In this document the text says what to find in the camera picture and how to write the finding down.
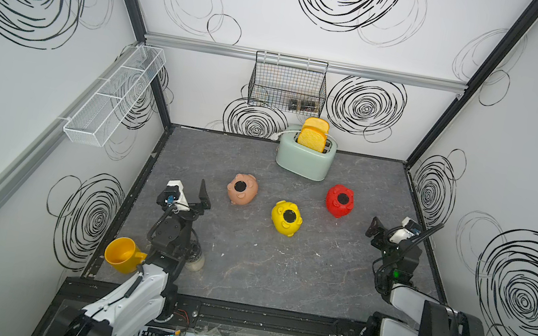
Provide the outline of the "red piggy bank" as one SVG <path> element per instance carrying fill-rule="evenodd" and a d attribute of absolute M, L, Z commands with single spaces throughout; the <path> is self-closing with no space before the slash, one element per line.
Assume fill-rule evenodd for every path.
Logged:
<path fill-rule="evenodd" d="M 354 195 L 348 187 L 337 184 L 327 192 L 326 209 L 337 219 L 349 215 L 354 210 Z"/>

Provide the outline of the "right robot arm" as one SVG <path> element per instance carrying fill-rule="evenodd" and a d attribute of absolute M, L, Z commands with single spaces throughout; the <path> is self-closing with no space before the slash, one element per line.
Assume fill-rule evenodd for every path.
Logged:
<path fill-rule="evenodd" d="M 437 224 L 424 229 L 411 218 L 386 228 L 378 217 L 372 219 L 366 236 L 381 254 L 371 268 L 375 290 L 387 304 L 415 324 L 375 312 L 360 336 L 485 336 L 483 323 L 476 316 L 456 311 L 413 284 L 422 255 L 421 245 L 442 228 Z"/>

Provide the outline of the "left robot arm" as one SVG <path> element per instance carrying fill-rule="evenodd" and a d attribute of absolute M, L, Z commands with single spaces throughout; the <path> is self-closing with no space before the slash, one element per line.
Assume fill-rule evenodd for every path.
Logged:
<path fill-rule="evenodd" d="M 104 260 L 130 278 L 83 309 L 58 311 L 43 336 L 137 336 L 149 322 L 170 319 L 178 295 L 175 280 L 198 239 L 193 223 L 211 209 L 204 181 L 195 203 L 187 201 L 183 186 L 168 181 L 157 197 L 162 215 L 147 235 L 150 252 L 125 237 L 106 246 Z"/>

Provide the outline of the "black plug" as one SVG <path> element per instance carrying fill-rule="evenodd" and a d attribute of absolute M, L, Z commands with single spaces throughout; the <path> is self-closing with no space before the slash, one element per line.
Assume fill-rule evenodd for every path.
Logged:
<path fill-rule="evenodd" d="M 286 210 L 283 212 L 283 221 L 287 224 L 294 223 L 296 221 L 296 213 L 293 210 Z"/>
<path fill-rule="evenodd" d="M 341 205 L 344 205 L 344 206 L 346 206 L 348 203 L 350 203 L 350 198 L 345 193 L 340 193 L 338 195 L 337 199 L 338 199 L 338 202 Z"/>
<path fill-rule="evenodd" d="M 234 190 L 237 191 L 237 192 L 245 192 L 245 190 L 247 189 L 247 184 L 242 181 L 242 180 L 239 180 L 237 181 L 236 183 L 233 184 L 233 187 L 234 187 Z"/>

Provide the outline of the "pink piggy bank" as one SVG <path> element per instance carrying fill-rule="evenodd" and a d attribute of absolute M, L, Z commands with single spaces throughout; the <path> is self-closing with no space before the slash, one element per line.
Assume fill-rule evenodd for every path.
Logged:
<path fill-rule="evenodd" d="M 255 176 L 238 173 L 227 185 L 227 195 L 233 205 L 244 206 L 254 200 L 258 194 L 258 188 Z"/>

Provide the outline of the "yellow piggy bank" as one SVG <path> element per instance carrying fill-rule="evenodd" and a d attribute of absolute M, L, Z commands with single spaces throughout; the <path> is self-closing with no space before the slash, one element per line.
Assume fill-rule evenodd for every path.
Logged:
<path fill-rule="evenodd" d="M 287 237 L 294 236 L 303 224 L 298 206 L 283 200 L 278 201 L 273 207 L 271 220 L 276 231 Z"/>

